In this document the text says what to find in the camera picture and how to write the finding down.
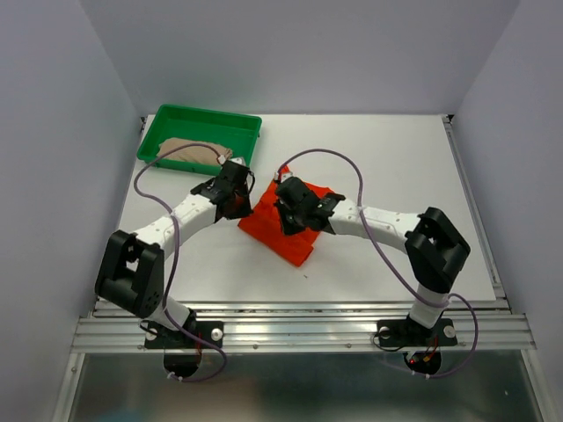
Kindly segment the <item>orange t shirt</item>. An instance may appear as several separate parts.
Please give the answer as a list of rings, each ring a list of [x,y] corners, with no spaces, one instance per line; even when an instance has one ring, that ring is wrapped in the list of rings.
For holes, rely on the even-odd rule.
[[[241,219],[238,227],[291,265],[300,267],[314,251],[320,232],[305,228],[291,236],[283,233],[280,215],[274,206],[276,187],[272,180],[252,209],[252,214]]]

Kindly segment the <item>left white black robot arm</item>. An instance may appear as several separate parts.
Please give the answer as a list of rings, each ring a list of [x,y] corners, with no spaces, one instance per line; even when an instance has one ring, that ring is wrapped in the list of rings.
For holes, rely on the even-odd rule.
[[[201,230],[222,219],[250,215],[254,176],[242,158],[225,160],[217,176],[194,187],[176,207],[140,189],[147,168],[134,178],[135,192],[165,209],[154,222],[128,233],[115,231],[108,239],[95,282],[98,297],[128,313],[165,328],[176,346],[192,341],[217,348],[196,333],[196,313],[170,296],[179,263],[179,249]]]

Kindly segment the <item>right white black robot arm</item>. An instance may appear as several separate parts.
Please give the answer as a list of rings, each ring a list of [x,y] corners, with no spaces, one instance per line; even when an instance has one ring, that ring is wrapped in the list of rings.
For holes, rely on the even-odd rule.
[[[335,236],[370,240],[377,253],[404,287],[414,304],[405,321],[405,333],[424,343],[436,333],[436,324],[449,304],[453,284],[471,253],[471,246],[448,216],[428,207],[419,214],[365,207],[337,193],[320,197],[300,178],[284,177],[274,190],[281,231],[293,236],[311,229]],[[406,254],[418,287],[401,277],[384,255],[382,245]]]

